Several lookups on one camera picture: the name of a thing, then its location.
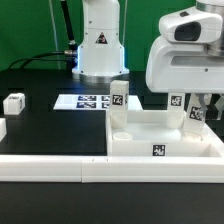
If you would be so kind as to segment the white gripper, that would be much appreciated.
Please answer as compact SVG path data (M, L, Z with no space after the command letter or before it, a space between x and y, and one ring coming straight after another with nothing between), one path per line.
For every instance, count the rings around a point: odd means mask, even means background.
M221 94L215 107L220 120L224 111L224 58L209 56L204 44L170 43L159 36L152 44L146 84L152 92L199 93L203 110L211 94Z

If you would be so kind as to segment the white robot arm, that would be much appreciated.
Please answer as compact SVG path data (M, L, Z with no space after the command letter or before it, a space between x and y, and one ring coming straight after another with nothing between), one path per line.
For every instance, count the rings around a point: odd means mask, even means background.
M75 76L103 82L126 74L119 42L117 0L83 0L84 39ZM224 0L196 0L193 7L161 17L149 53L146 84L158 93L193 93L199 111L224 112Z

